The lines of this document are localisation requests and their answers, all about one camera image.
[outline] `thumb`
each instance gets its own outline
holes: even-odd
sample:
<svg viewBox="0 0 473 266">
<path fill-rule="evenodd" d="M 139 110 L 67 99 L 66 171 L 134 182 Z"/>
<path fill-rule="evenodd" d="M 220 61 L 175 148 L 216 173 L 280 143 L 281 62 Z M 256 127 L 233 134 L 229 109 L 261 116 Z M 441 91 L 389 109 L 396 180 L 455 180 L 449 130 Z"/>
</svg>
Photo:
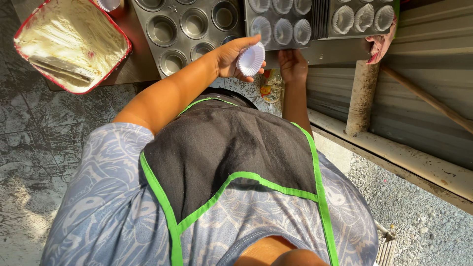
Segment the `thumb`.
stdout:
<svg viewBox="0 0 473 266">
<path fill-rule="evenodd" d="M 233 45 L 236 50 L 241 50 L 249 46 L 257 44 L 261 40 L 261 35 L 256 34 L 251 37 L 238 38 L 233 40 Z"/>
</svg>

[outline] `concrete floor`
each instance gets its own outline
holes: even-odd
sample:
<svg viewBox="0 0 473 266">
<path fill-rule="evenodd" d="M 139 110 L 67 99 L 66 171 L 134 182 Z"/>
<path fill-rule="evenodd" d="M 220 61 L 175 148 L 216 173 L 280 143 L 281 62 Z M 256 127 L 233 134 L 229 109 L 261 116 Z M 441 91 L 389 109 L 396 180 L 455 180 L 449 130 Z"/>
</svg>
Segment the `concrete floor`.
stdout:
<svg viewBox="0 0 473 266">
<path fill-rule="evenodd" d="M 19 26 L 11 2 L 0 0 L 0 266 L 38 265 L 85 137 L 149 85 L 51 92 L 13 48 Z M 258 97 L 259 81 L 218 79 L 212 86 L 235 90 L 280 116 L 280 105 Z"/>
</svg>

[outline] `white cupcake liner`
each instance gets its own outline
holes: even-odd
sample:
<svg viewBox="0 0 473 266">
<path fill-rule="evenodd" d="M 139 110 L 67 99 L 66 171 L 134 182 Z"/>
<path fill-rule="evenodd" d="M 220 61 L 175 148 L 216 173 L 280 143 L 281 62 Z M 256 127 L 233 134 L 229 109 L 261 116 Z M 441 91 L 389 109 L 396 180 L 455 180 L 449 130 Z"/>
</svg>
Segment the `white cupcake liner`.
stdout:
<svg viewBox="0 0 473 266">
<path fill-rule="evenodd" d="M 286 46 L 292 39 L 292 25 L 289 20 L 280 18 L 274 24 L 274 40 L 281 46 Z"/>
<path fill-rule="evenodd" d="M 265 17 L 256 17 L 250 26 L 250 36 L 261 34 L 261 43 L 266 46 L 271 40 L 271 24 Z"/>
<path fill-rule="evenodd" d="M 374 18 L 375 9 L 371 4 L 366 4 L 356 12 L 353 26 L 358 32 L 365 32 L 373 24 Z"/>
<path fill-rule="evenodd" d="M 383 6 L 382 8 L 378 9 L 375 14 L 375 30 L 377 31 L 385 31 L 387 30 L 391 24 L 393 23 L 394 19 L 394 9 L 392 6 Z"/>
<path fill-rule="evenodd" d="M 252 77 L 260 70 L 264 57 L 264 45 L 258 42 L 240 53 L 236 61 L 236 66 L 245 77 Z"/>
<path fill-rule="evenodd" d="M 312 0 L 294 0 L 294 10 L 299 15 L 307 14 L 312 8 Z"/>
<path fill-rule="evenodd" d="M 342 6 L 335 11 L 332 18 L 333 30 L 338 34 L 347 34 L 355 21 L 353 9 L 349 6 Z"/>
<path fill-rule="evenodd" d="M 306 45 L 310 41 L 312 30 L 307 19 L 301 19 L 294 24 L 294 41 L 298 45 Z"/>
<path fill-rule="evenodd" d="M 120 6 L 120 0 L 97 0 L 97 5 L 105 12 L 110 12 Z"/>
<path fill-rule="evenodd" d="M 271 0 L 248 0 L 248 3 L 254 12 L 262 14 L 268 11 Z"/>
<path fill-rule="evenodd" d="M 276 12 L 280 15 L 289 13 L 292 7 L 292 0 L 272 0 Z"/>
</svg>

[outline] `person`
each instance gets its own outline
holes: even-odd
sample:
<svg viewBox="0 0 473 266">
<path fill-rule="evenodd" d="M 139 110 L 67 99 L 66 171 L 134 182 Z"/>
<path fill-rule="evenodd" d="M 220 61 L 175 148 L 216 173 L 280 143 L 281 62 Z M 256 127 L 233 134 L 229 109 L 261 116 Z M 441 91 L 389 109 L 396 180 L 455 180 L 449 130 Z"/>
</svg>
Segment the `person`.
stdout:
<svg viewBox="0 0 473 266">
<path fill-rule="evenodd" d="M 279 51 L 282 118 L 207 88 L 253 82 L 236 59 L 260 38 L 205 54 L 88 136 L 42 265 L 373 265 L 368 205 L 315 149 L 300 51 Z"/>
</svg>

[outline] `apron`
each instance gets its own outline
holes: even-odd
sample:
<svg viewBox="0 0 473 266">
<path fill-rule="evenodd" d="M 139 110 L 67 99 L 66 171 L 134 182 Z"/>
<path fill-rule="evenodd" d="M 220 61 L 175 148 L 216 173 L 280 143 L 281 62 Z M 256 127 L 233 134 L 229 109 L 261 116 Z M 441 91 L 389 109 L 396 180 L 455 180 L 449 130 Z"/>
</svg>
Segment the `apron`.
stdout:
<svg viewBox="0 0 473 266">
<path fill-rule="evenodd" d="M 339 265 L 314 140 L 297 124 L 207 89 L 146 145 L 140 163 L 166 216 L 172 266 L 183 265 L 181 234 L 235 178 L 316 202 L 330 264 Z"/>
</svg>

